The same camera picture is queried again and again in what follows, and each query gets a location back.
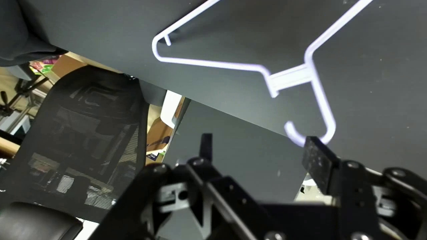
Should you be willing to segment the light blue coat hanger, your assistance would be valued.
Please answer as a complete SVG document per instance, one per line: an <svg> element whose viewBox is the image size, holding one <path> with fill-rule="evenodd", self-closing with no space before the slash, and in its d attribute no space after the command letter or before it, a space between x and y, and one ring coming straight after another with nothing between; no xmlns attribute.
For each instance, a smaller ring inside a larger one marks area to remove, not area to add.
<svg viewBox="0 0 427 240"><path fill-rule="evenodd" d="M324 121L326 132L319 137L323 144L328 144L335 135L337 123L330 108L324 88L319 79L313 55L326 41L342 29L356 15L366 8L373 0L358 0L351 8L349 8L336 22L328 29L319 35L305 50L304 63L290 69L283 70L279 73L271 74L269 70L261 64L235 63L226 61L211 61L201 59L183 59L173 57L163 57L158 53L157 45L160 40L165 40L167 46L171 46L172 42L169 35L179 27L188 23L201 13L207 11L210 7L220 2L220 0L207 0L194 10L177 20L175 23L168 26L163 31L159 32L151 41L151 50L154 57L163 63L185 64L199 67L213 67L230 70L243 70L249 72L257 72L262 75L267 89L272 98L279 95L279 91L298 86L305 83L310 83L317 105L319 107L322 119Z"/></svg>

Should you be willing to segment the dark grey cloth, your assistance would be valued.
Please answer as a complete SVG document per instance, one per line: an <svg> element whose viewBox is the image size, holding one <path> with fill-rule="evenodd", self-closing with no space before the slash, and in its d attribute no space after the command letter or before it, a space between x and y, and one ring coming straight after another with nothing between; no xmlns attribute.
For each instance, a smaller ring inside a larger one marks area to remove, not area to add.
<svg viewBox="0 0 427 240"><path fill-rule="evenodd" d="M0 67L46 59L67 53L28 29L17 0L0 0Z"/></svg>

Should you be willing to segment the cardboard box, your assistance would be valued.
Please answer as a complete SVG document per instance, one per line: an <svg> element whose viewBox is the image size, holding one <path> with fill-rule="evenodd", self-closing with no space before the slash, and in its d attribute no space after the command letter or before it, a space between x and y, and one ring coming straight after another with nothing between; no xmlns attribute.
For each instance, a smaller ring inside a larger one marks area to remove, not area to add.
<svg viewBox="0 0 427 240"><path fill-rule="evenodd" d="M149 105L147 118L145 165L160 163L172 140L174 128L168 126L161 118L162 107Z"/></svg>

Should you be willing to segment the white plastic object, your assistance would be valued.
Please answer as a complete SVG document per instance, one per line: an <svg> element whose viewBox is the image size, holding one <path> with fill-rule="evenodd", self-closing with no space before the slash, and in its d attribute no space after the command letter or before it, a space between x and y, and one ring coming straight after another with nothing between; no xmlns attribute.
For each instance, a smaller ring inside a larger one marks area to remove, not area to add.
<svg viewBox="0 0 427 240"><path fill-rule="evenodd" d="M177 108L180 104L181 99L182 99L182 96L180 94L177 94L173 91L166 92L161 113L160 113L160 119L162 120L163 123L165 123L171 129L175 128L175 125L177 122L175 113L177 111Z"/></svg>

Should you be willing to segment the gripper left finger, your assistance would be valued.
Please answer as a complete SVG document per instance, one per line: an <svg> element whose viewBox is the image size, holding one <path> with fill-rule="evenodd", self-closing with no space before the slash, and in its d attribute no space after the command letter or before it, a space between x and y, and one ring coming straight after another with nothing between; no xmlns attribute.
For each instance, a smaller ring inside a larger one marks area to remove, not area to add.
<svg viewBox="0 0 427 240"><path fill-rule="evenodd" d="M174 168L143 168L89 240L156 240L175 211L189 209L204 240L255 240L253 199L212 165L212 134L201 136L199 155Z"/></svg>

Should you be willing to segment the black mesh office chair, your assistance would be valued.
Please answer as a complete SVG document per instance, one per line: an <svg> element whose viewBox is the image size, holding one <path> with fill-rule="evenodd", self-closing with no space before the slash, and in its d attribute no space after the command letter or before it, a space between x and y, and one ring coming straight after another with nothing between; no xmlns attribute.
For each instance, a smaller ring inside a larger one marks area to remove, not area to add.
<svg viewBox="0 0 427 240"><path fill-rule="evenodd" d="M101 223L145 164L148 108L125 74L59 79L0 173L0 240L72 240Z"/></svg>

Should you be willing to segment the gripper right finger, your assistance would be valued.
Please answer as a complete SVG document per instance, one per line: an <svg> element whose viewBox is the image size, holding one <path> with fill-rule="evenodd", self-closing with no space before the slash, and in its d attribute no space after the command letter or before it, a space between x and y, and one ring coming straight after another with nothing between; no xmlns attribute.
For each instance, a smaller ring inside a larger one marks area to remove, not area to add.
<svg viewBox="0 0 427 240"><path fill-rule="evenodd" d="M302 160L320 192L335 200L342 240L427 240L427 180L399 167L376 174L342 160L309 136Z"/></svg>

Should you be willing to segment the stand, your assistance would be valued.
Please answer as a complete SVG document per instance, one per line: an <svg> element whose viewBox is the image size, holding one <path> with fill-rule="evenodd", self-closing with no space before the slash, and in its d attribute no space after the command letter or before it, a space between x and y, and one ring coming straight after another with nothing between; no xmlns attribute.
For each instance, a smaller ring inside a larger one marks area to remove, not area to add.
<svg viewBox="0 0 427 240"><path fill-rule="evenodd" d="M17 84L15 85L15 96L9 100L6 91L0 91L0 99L3 101L3 104L0 104L0 116L9 117L12 115L15 105L23 97L28 98L30 95L37 90L42 84L49 81L47 77L44 77L40 81L36 78L31 81L25 81L24 79L18 79Z"/></svg>

